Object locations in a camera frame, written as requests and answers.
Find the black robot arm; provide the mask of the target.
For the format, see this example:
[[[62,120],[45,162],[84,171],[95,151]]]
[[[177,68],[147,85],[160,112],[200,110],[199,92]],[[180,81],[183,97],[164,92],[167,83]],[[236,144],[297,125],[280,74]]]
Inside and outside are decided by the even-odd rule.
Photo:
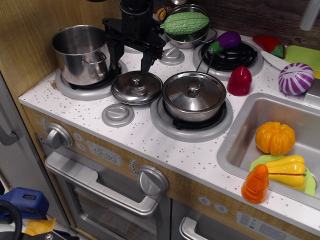
[[[166,42],[160,37],[160,23],[153,18],[153,0],[121,0],[121,19],[104,18],[105,40],[110,59],[117,63],[125,46],[143,53],[140,71],[147,73],[162,58]]]

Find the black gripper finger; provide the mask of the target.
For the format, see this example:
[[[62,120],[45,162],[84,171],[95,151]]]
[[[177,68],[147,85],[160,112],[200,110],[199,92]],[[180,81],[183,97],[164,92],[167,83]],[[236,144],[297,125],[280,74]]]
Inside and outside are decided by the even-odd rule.
[[[111,61],[114,64],[118,64],[125,51],[124,44],[119,40],[111,38],[110,36],[106,37],[106,44]]]
[[[143,57],[141,59],[140,70],[142,73],[148,73],[150,67],[154,64],[157,59],[157,50],[155,48],[148,49],[143,52]]]

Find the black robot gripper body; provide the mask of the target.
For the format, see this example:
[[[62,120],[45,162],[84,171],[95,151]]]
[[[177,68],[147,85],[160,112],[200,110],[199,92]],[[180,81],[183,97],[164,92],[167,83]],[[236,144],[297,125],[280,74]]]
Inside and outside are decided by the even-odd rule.
[[[124,46],[128,46],[139,52],[156,49],[156,59],[160,59],[163,54],[163,47],[166,42],[153,29],[153,24],[149,21],[143,23],[141,20],[104,18],[105,40],[111,37],[119,40]]]

